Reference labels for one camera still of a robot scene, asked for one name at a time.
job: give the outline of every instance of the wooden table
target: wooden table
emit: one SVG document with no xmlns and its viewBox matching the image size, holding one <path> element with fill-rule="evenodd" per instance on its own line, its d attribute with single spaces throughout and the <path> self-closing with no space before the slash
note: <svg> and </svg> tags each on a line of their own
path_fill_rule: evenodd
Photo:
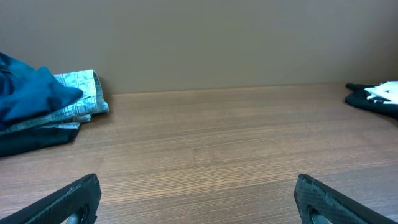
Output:
<svg viewBox="0 0 398 224">
<path fill-rule="evenodd" d="M 96 173 L 96 223 L 300 223 L 307 173 L 398 221 L 397 121 L 344 85 L 114 95 L 73 144 L 0 159 L 5 217 Z"/>
</svg>

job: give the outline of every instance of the dark blue fabric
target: dark blue fabric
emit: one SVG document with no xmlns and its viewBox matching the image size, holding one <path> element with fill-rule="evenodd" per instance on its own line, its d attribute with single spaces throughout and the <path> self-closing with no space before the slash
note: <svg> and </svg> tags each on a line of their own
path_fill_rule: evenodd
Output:
<svg viewBox="0 0 398 224">
<path fill-rule="evenodd" d="M 0 136 L 0 157 L 13 156 L 75 140 L 79 129 L 36 128 Z"/>
<path fill-rule="evenodd" d="M 47 67 L 38 70 L 0 53 L 0 130 L 50 114 L 83 95 L 64 87 Z"/>
</svg>

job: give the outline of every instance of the black object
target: black object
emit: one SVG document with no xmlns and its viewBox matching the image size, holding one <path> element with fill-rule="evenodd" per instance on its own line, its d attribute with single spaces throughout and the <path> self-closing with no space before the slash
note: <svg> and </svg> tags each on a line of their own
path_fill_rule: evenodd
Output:
<svg viewBox="0 0 398 224">
<path fill-rule="evenodd" d="M 298 176 L 294 199 L 303 224 L 396 224 L 307 174 Z"/>
<path fill-rule="evenodd" d="M 375 103 L 373 100 L 367 99 L 370 93 L 365 91 L 365 88 L 371 88 L 374 87 L 374 85 L 361 85 L 361 84 L 348 83 L 346 84 L 346 87 L 354 91 L 352 92 L 352 94 L 346 97 L 345 102 L 347 104 L 354 106 L 356 108 L 368 110 L 374 113 L 398 119 L 398 105 Z"/>
<path fill-rule="evenodd" d="M 101 199 L 100 182 L 88 174 L 32 205 L 0 220 L 0 224 L 93 224 Z"/>
<path fill-rule="evenodd" d="M 0 220 L 0 224 L 93 224 L 101 199 L 100 183 L 88 174 L 36 203 Z M 294 199 L 303 224 L 397 224 L 307 174 L 300 174 Z"/>
<path fill-rule="evenodd" d="M 78 133 L 79 129 L 30 128 L 0 135 L 0 157 L 70 143 Z"/>
</svg>

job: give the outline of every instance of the blue cloth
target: blue cloth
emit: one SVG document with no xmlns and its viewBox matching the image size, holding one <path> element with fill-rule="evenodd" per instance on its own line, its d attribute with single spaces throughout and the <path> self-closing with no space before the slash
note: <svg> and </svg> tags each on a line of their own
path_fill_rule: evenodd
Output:
<svg viewBox="0 0 398 224">
<path fill-rule="evenodd" d="M 47 67 L 38 70 L 0 53 L 0 130 L 51 114 L 83 95 L 65 87 Z"/>
<path fill-rule="evenodd" d="M 89 122 L 91 115 L 109 111 L 108 104 L 104 101 L 100 80 L 94 70 L 70 72 L 54 77 L 65 87 L 82 90 L 83 96 L 51 114 L 13 124 L 6 130 L 0 131 L 0 135 L 38 127 L 77 129 L 80 123 Z"/>
</svg>

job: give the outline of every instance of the light blue denim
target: light blue denim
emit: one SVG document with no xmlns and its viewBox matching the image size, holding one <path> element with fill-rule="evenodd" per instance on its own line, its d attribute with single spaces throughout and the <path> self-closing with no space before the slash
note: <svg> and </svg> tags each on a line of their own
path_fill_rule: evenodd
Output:
<svg viewBox="0 0 398 224">
<path fill-rule="evenodd" d="M 81 89 L 83 96 L 49 115 L 14 124 L 6 130 L 0 131 L 0 135 L 34 127 L 78 128 L 81 122 L 89 122 L 91 115 L 109 111 L 108 104 L 104 100 L 100 80 L 94 70 L 54 76 L 64 86 Z"/>
</svg>

